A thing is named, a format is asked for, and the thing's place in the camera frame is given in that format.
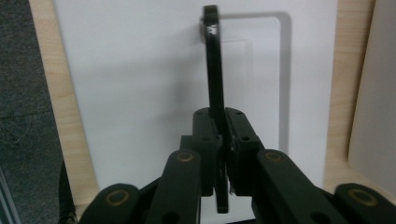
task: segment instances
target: gray carpet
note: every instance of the gray carpet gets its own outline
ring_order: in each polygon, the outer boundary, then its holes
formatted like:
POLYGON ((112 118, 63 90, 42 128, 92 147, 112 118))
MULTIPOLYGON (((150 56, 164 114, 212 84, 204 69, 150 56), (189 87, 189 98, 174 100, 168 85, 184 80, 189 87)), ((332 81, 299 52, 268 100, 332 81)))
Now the gray carpet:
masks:
POLYGON ((57 223, 63 157, 27 0, 0 0, 0 165, 22 223, 57 223))

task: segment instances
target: wooden surface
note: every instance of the wooden surface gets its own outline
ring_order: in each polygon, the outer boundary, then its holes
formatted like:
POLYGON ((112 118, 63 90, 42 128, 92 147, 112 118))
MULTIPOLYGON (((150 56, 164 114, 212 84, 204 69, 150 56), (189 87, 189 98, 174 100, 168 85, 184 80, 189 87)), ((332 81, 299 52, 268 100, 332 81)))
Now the wooden surface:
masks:
MULTIPOLYGON (((49 93, 64 152, 67 172, 78 212, 82 213, 97 193, 84 132, 80 124, 62 39, 50 0, 30 0, 43 58, 49 93)), ((361 79, 374 0, 339 0, 328 135, 325 189, 333 192, 341 183, 356 182, 380 190, 347 165, 347 150, 361 79)))

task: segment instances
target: screw hole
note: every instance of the screw hole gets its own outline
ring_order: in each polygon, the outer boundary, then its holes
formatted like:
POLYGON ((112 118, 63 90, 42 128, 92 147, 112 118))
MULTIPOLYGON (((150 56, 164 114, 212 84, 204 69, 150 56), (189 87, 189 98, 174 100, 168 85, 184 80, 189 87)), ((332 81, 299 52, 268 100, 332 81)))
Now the screw hole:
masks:
POLYGON ((329 217, 327 217, 326 214, 323 214, 320 212, 312 213, 311 218, 318 224, 330 224, 331 223, 329 217))
POLYGON ((168 212, 163 215, 163 224, 176 224, 180 220, 178 213, 168 212))

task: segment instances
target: light wood panel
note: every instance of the light wood panel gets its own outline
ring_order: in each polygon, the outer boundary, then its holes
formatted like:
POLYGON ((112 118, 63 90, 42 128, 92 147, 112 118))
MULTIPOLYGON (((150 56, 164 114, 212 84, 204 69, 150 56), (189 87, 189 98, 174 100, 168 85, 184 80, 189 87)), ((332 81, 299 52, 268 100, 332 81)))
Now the light wood panel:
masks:
MULTIPOLYGON (((62 39, 52 2, 30 0, 30 4, 73 197, 81 214, 98 188, 80 124, 62 39)), ((324 180, 325 189, 331 192, 335 186, 347 182, 362 183, 378 190, 347 165, 349 137, 374 5, 374 0, 339 0, 324 180)))

